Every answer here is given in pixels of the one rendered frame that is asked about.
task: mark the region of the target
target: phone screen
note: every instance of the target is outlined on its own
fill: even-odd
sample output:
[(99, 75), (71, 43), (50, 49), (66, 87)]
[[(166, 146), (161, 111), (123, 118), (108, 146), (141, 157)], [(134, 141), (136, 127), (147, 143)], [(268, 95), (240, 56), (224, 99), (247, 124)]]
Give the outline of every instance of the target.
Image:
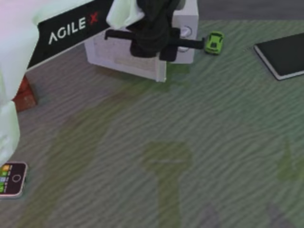
[(6, 163), (0, 170), (0, 198), (17, 197), (22, 193), (27, 165), (23, 162)]

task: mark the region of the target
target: table surface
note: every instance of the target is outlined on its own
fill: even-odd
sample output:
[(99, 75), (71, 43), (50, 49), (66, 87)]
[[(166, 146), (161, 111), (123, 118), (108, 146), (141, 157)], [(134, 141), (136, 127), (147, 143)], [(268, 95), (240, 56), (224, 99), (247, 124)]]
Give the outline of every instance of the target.
[(13, 156), (28, 184), (0, 201), (2, 226), (303, 227), (304, 77), (276, 81), (252, 46), (304, 22), (211, 30), (223, 53), (169, 65), (165, 84), (91, 66), (83, 46), (30, 71), (40, 104), (20, 113)]

